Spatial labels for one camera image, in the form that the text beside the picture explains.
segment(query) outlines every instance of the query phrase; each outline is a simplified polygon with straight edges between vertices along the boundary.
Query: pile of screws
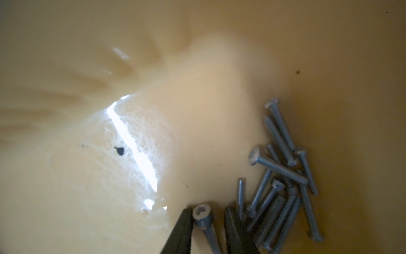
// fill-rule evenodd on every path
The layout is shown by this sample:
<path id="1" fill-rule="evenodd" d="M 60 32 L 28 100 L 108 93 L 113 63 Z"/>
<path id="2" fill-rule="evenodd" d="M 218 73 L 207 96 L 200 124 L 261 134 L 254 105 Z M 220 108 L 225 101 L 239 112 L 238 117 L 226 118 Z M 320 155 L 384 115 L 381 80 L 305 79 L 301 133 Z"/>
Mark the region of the pile of screws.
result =
<path id="1" fill-rule="evenodd" d="M 271 116 L 264 116 L 263 121 L 277 144 L 281 156 L 278 156 L 271 143 L 266 144 L 267 155 L 258 145 L 251 150 L 248 163 L 250 165 L 259 163 L 265 166 L 265 170 L 251 202 L 245 206 L 245 209 L 245 179 L 238 179 L 236 202 L 238 215 L 241 220 L 246 220 L 247 231 L 251 233 L 255 245 L 264 247 L 272 254 L 277 254 L 282 249 L 302 203 L 309 225 L 308 236 L 314 241 L 324 240 L 308 193 L 309 187 L 313 195 L 318 195 L 307 162 L 306 150 L 294 145 L 278 103 L 278 98 L 272 98 L 265 104 Z M 271 176 L 273 172 L 280 176 L 281 181 L 276 179 L 277 175 Z M 260 201 L 268 182 L 271 182 L 272 187 Z M 286 196 L 280 193 L 282 190 L 285 190 Z"/>

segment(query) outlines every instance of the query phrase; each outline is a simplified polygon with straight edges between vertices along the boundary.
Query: small hole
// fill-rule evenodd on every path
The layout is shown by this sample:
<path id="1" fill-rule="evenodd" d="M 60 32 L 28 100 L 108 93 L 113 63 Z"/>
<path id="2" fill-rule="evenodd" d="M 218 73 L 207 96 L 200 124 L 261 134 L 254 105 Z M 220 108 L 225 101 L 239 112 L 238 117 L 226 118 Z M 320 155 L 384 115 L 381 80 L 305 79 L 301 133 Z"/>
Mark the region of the small hole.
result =
<path id="1" fill-rule="evenodd" d="M 124 154 L 124 147 L 114 147 L 117 150 L 117 153 L 122 156 Z"/>
<path id="2" fill-rule="evenodd" d="M 203 213 L 205 211 L 206 211 L 206 208 L 204 206 L 201 206 L 196 210 L 196 214 L 200 215 L 201 213 Z"/>

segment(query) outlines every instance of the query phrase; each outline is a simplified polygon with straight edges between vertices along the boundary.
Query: pliers jaw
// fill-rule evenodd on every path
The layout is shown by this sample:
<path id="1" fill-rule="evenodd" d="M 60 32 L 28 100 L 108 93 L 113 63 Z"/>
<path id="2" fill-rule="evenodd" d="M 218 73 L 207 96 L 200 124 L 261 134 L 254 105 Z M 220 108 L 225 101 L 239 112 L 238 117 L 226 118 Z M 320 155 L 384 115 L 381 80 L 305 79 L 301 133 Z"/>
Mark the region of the pliers jaw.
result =
<path id="1" fill-rule="evenodd" d="M 224 228 L 228 254 L 259 254 L 244 223 L 232 206 L 225 208 Z M 192 209 L 186 208 L 180 214 L 161 254 L 190 254 L 192 229 Z"/>
<path id="2" fill-rule="evenodd" d="M 182 211 L 161 254 L 190 254 L 193 229 L 192 211 L 191 208 Z"/>

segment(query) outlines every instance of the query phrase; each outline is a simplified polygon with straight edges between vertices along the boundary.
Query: screw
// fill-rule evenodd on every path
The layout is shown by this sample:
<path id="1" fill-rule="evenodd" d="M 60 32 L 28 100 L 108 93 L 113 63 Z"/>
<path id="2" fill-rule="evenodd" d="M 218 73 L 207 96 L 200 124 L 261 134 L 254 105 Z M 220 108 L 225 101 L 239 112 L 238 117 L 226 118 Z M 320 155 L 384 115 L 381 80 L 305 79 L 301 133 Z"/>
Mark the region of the screw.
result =
<path id="1" fill-rule="evenodd" d="M 285 120 L 283 119 L 282 113 L 279 110 L 278 104 L 279 104 L 279 99 L 277 97 L 273 97 L 272 99 L 269 100 L 269 102 L 267 102 L 265 104 L 265 108 L 272 110 L 275 121 L 276 121 L 279 129 L 281 130 L 282 135 L 285 138 L 287 145 L 289 146 L 289 149 L 291 151 L 294 151 L 295 144 L 293 143 L 292 137 L 290 136 L 289 130 L 287 129 Z"/>
<path id="2" fill-rule="evenodd" d="M 267 235 L 265 241 L 263 242 L 263 246 L 266 249 L 270 249 L 273 240 L 275 239 L 276 235 L 278 234 L 279 229 L 282 227 L 283 223 L 285 222 L 286 216 L 288 216 L 289 211 L 291 210 L 297 195 L 291 195 L 287 199 L 286 205 L 283 207 L 281 214 L 279 215 L 278 219 L 275 221 L 275 224 L 272 226 L 271 231 Z"/>
<path id="3" fill-rule="evenodd" d="M 247 226 L 247 232 L 251 232 L 251 230 L 254 228 L 255 224 L 258 222 L 258 220 L 261 218 L 261 215 L 263 212 L 266 210 L 270 202 L 272 201 L 273 197 L 278 193 L 278 191 L 281 191 L 285 188 L 285 185 L 278 180 L 273 180 L 272 181 L 272 189 L 269 191 L 268 195 L 265 197 L 263 200 L 261 206 L 259 207 L 257 214 L 255 215 L 255 218 L 253 218 L 250 223 Z"/>
<path id="4" fill-rule="evenodd" d="M 282 246 L 287 238 L 287 235 L 289 234 L 290 228 L 292 227 L 292 224 L 295 221 L 296 216 L 298 215 L 300 205 L 301 200 L 300 198 L 297 198 L 292 206 L 292 210 L 290 211 L 285 224 L 282 227 L 281 233 L 279 234 L 279 237 L 276 240 L 274 247 L 269 246 L 267 248 L 267 246 L 264 246 L 269 251 L 269 253 L 278 254 L 281 251 Z"/>
<path id="5" fill-rule="evenodd" d="M 245 208 L 245 213 L 247 216 L 251 219 L 255 218 L 255 215 L 257 213 L 257 206 L 259 199 L 262 196 L 263 191 L 265 190 L 266 184 L 268 183 L 269 179 L 271 178 L 272 175 L 272 170 L 266 168 L 263 172 L 262 178 L 257 186 L 257 189 L 255 190 L 254 196 L 251 200 L 251 203 L 247 205 Z"/>
<path id="6" fill-rule="evenodd" d="M 322 242 L 324 241 L 323 233 L 319 231 L 319 227 L 317 225 L 317 221 L 313 213 L 313 207 L 311 205 L 310 196 L 307 191 L 307 186 L 300 185 L 299 188 L 300 195 L 302 196 L 303 200 L 303 207 L 307 218 L 307 224 L 309 225 L 309 231 L 307 232 L 307 235 L 316 242 Z"/>
<path id="7" fill-rule="evenodd" d="M 278 154 L 276 153 L 272 144 L 268 142 L 268 143 L 266 143 L 265 147 L 266 147 L 266 150 L 268 151 L 270 158 L 278 163 L 281 163 L 281 161 L 279 160 Z M 293 186 L 293 184 L 290 182 L 290 180 L 286 176 L 282 176 L 282 179 L 286 184 L 286 187 L 287 187 L 286 190 L 287 190 L 288 194 L 294 192 L 294 191 L 292 191 L 292 188 L 295 188 L 296 192 L 298 192 L 296 186 Z"/>
<path id="8" fill-rule="evenodd" d="M 269 157 L 265 156 L 261 152 L 261 148 L 259 146 L 254 146 L 248 156 L 248 163 L 252 166 L 256 163 L 262 164 L 267 168 L 273 169 L 278 172 L 282 176 L 286 176 L 289 179 L 299 183 L 306 185 L 308 183 L 306 177 L 299 175 L 295 171 L 283 166 L 276 161 L 273 161 Z"/>
<path id="9" fill-rule="evenodd" d="M 298 164 L 297 160 L 292 155 L 292 152 L 289 150 L 289 147 L 286 145 L 285 141 L 283 140 L 283 137 L 279 133 L 278 128 L 274 124 L 274 122 L 271 120 L 271 118 L 266 115 L 263 117 L 263 122 L 265 124 L 266 129 L 268 130 L 269 134 L 271 134 L 276 143 L 278 144 L 279 148 L 281 149 L 281 152 L 283 156 L 286 159 L 286 165 L 288 167 L 293 167 Z"/>
<path id="10" fill-rule="evenodd" d="M 245 192 L 245 178 L 238 178 L 237 188 L 237 212 L 238 217 L 242 221 L 244 215 L 244 192 Z"/>
<path id="11" fill-rule="evenodd" d="M 302 147 L 297 147 L 295 150 L 295 153 L 299 157 L 300 163 L 302 164 L 302 167 L 304 169 L 305 175 L 307 179 L 309 180 L 309 187 L 311 192 L 313 193 L 314 196 L 319 195 L 319 191 L 317 190 L 316 183 L 314 182 L 313 174 L 311 173 L 309 163 L 306 158 L 306 150 Z"/>
<path id="12" fill-rule="evenodd" d="M 275 220 L 277 219 L 278 214 L 282 210 L 282 207 L 285 205 L 285 202 L 286 199 L 281 195 L 278 195 L 275 201 L 272 203 L 271 208 L 269 208 L 264 220 L 262 221 L 261 227 L 255 233 L 253 240 L 257 247 L 261 246 L 261 244 L 263 243 L 266 234 L 269 232 Z"/>
<path id="13" fill-rule="evenodd" d="M 194 223 L 198 228 L 203 230 L 203 233 L 209 242 L 209 245 L 214 254 L 223 254 L 223 250 L 218 243 L 216 232 L 213 227 L 213 213 L 210 205 L 207 203 L 202 203 L 193 209 Z"/>

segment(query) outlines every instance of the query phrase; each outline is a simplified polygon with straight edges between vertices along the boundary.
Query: dark spot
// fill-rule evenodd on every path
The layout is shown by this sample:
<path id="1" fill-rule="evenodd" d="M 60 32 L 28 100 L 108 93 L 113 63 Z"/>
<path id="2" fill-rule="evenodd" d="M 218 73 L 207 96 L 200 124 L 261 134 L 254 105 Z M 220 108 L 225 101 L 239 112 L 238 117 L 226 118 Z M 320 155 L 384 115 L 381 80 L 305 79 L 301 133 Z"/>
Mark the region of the dark spot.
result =
<path id="1" fill-rule="evenodd" d="M 114 147 L 117 150 L 117 153 L 122 156 L 124 154 L 124 147 Z"/>
<path id="2" fill-rule="evenodd" d="M 141 214 L 145 217 L 148 215 L 148 211 L 145 208 L 141 209 Z"/>
<path id="3" fill-rule="evenodd" d="M 196 210 L 196 214 L 200 215 L 201 213 L 203 213 L 205 211 L 206 211 L 206 208 L 204 206 L 201 206 Z"/>

